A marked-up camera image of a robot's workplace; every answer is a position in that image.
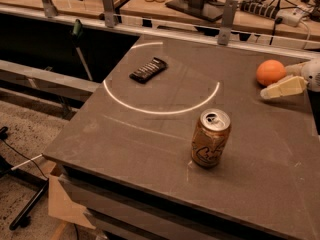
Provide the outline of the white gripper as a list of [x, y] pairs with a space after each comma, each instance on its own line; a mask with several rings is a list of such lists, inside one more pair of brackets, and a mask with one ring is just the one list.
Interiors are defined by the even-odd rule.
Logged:
[[301, 94], [306, 87], [310, 91], [320, 92], [320, 59], [288, 65], [285, 70], [289, 76], [261, 90], [263, 99]]

